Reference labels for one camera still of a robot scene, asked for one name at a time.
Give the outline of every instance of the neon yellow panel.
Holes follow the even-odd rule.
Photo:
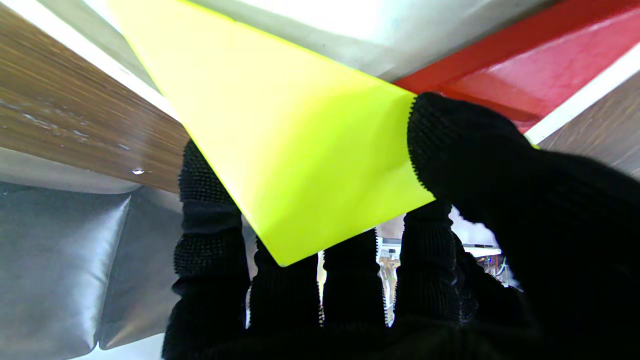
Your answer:
[[[433,200],[406,147],[412,93],[187,1],[109,5],[282,266]]]

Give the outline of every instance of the white edge trim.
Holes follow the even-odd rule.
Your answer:
[[[107,75],[140,95],[142,98],[162,110],[167,115],[178,119],[173,106],[157,90],[148,86],[140,78],[132,74],[124,66],[110,57],[102,49],[87,40],[82,34],[53,14],[36,0],[0,0],[4,5],[18,13],[30,23],[71,49],[85,60],[104,71]]]
[[[540,143],[640,70],[640,44],[616,60],[567,101],[533,125],[524,136]]]

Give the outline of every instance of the wooden surface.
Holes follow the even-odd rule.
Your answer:
[[[188,138],[177,121],[0,4],[0,147],[176,192]]]
[[[598,159],[640,179],[640,73],[540,143]]]

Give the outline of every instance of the gray cushion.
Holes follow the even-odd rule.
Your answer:
[[[132,196],[109,278],[99,332],[103,350],[164,332],[178,296],[171,292],[173,248],[182,214]]]
[[[0,188],[0,359],[88,354],[130,196]]]

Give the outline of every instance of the red panel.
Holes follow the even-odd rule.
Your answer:
[[[566,0],[396,85],[485,105],[524,133],[640,42],[640,0]]]

